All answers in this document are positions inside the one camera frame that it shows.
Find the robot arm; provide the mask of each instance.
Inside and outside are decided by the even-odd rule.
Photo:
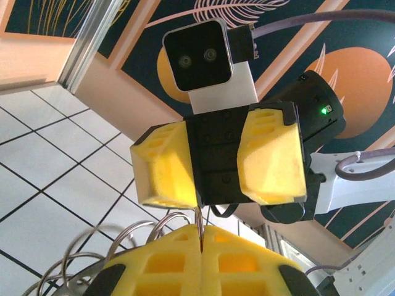
[[[349,205],[367,204],[393,200],[395,192],[395,171],[379,178],[365,181],[349,181],[335,173],[338,162],[355,153],[320,154],[313,153],[311,169],[321,173],[326,181],[321,183],[315,214],[324,214]],[[372,171],[389,163],[394,156],[370,158],[347,166],[351,173]]]
[[[395,291],[394,229],[392,219],[353,262],[333,274],[339,296],[388,296]]]

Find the yellow foam pad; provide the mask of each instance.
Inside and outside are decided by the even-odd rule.
[[[237,164],[241,192],[258,204],[286,204],[306,196],[299,127],[285,126],[281,110],[248,112]]]
[[[114,258],[126,266],[112,296],[291,296],[278,266],[291,260],[215,226],[201,253],[196,225]]]
[[[155,129],[130,150],[139,203],[197,207],[185,121]]]

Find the metal spring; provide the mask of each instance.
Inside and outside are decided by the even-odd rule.
[[[133,248],[137,247],[136,242],[133,238],[132,232],[138,228],[146,227],[146,226],[153,226],[154,228],[152,229],[151,233],[148,235],[146,243],[152,242],[159,238],[160,236],[164,235],[163,228],[164,226],[170,221],[175,218],[184,218],[188,224],[191,224],[190,218],[181,212],[175,212],[171,213],[169,215],[166,215],[163,217],[158,223],[153,222],[153,221],[139,221],[136,223],[131,224],[127,228],[123,229],[121,226],[118,225],[100,225],[96,226],[94,228],[89,228],[86,229],[85,231],[81,232],[74,240],[70,243],[70,245],[67,247],[66,252],[64,257],[57,261],[55,264],[53,264],[43,275],[43,277],[40,279],[40,281],[36,282],[33,284],[31,287],[29,287],[25,293],[22,294],[22,296],[29,296],[34,290],[36,290],[36,296],[42,296],[43,295],[43,287],[45,283],[50,282],[50,281],[55,281],[58,279],[62,279],[64,282],[63,287],[67,289],[67,292],[70,295],[75,295],[79,296],[82,295],[81,291],[77,291],[75,286],[70,284],[70,281],[73,279],[75,282],[77,282],[79,285],[83,284],[87,288],[89,286],[89,282],[93,280],[93,278],[97,275],[94,274],[91,276],[90,280],[87,281],[83,279],[83,276],[81,275],[78,277],[78,274],[68,274],[67,273],[67,266],[69,265],[70,261],[76,258],[81,258],[81,257],[91,257],[91,258],[96,258],[99,259],[98,262],[102,262],[102,265],[104,266],[109,260],[113,258],[115,255],[115,251],[117,247],[120,245],[120,243],[128,237],[130,243],[132,244]],[[195,209],[195,223],[197,224],[197,231],[199,234],[199,239],[201,241],[201,250],[203,246],[203,237],[204,237],[204,227],[203,227],[203,217],[202,217],[202,212],[200,208]],[[74,254],[71,254],[72,250],[74,247],[81,242],[85,237],[93,235],[96,231],[102,231],[102,230],[116,230],[120,231],[120,234],[115,238],[113,243],[111,244],[109,251],[106,256],[102,256],[97,253],[93,252],[76,252]],[[51,276],[51,273],[58,267],[61,266],[60,273],[57,275]]]

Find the painted wall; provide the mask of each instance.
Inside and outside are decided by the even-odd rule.
[[[0,1],[0,90],[56,81],[73,46],[73,39],[7,36],[6,22],[14,0]]]
[[[99,54],[89,66],[76,96],[133,140],[150,126],[181,120],[179,114],[147,89],[111,69]]]

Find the metal ring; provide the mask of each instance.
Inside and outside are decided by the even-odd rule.
[[[104,256],[97,254],[97,253],[93,253],[93,252],[80,252],[80,253],[75,253],[73,255],[68,256],[69,259],[74,259],[74,258],[79,258],[79,257],[93,257],[93,258],[97,258],[100,260],[104,259]],[[53,264],[43,275],[43,277],[38,281],[37,284],[37,293],[36,296],[41,296],[42,295],[42,289],[44,287],[44,284],[48,281],[51,281],[51,278],[49,275],[51,274],[51,272],[53,272],[55,270],[55,268],[57,268],[59,265],[62,264],[64,258],[59,260],[58,262],[56,262],[55,264]],[[70,279],[70,275],[65,275],[63,276],[63,274],[58,274],[57,276],[59,276],[56,279],[63,279],[64,283],[66,284],[68,282],[68,280]]]
[[[195,223],[197,225],[197,233],[199,234],[200,251],[203,252],[204,223],[202,210],[199,207],[195,208]]]
[[[175,212],[164,216],[154,227],[147,238],[147,244],[156,240],[159,237],[160,232],[162,231],[163,227],[171,220],[177,217],[182,217],[186,220],[188,224],[191,224],[191,219],[182,212]]]
[[[139,221],[136,223],[133,223],[132,225],[128,226],[127,228],[125,228],[113,241],[113,243],[110,246],[109,251],[107,252],[107,256],[106,259],[104,260],[104,263],[107,263],[108,261],[111,260],[112,256],[114,256],[114,253],[117,249],[117,247],[120,245],[120,243],[129,235],[131,234],[134,230],[140,228],[140,227],[144,227],[144,226],[153,226],[155,227],[157,223],[152,222],[152,221],[148,221],[148,220],[143,220],[143,221]]]
[[[102,230],[102,229],[109,229],[109,230],[119,230],[120,226],[118,225],[114,225],[114,224],[110,224],[110,225],[100,225],[100,226],[96,226],[94,228],[89,228],[86,229],[85,231],[81,232],[80,235],[78,235],[76,238],[74,238],[74,240],[70,243],[70,245],[67,247],[66,252],[64,254],[64,257],[62,259],[62,266],[60,268],[60,274],[62,275],[62,279],[64,281],[64,284],[67,288],[69,287],[69,282],[66,278],[66,269],[67,269],[67,263],[69,262],[69,257],[70,253],[72,252],[74,246],[81,240],[83,239],[85,236],[90,236],[92,234],[94,234],[96,231],[98,230]]]
[[[47,277],[45,282],[49,282],[49,281],[55,281],[60,279],[62,276],[60,274],[57,274],[55,276],[49,276]],[[70,279],[73,277],[72,274],[67,274],[67,277]],[[26,291],[25,293],[22,294],[22,296],[29,296],[40,284],[41,280],[39,280],[38,282],[35,282],[33,285],[31,285]]]

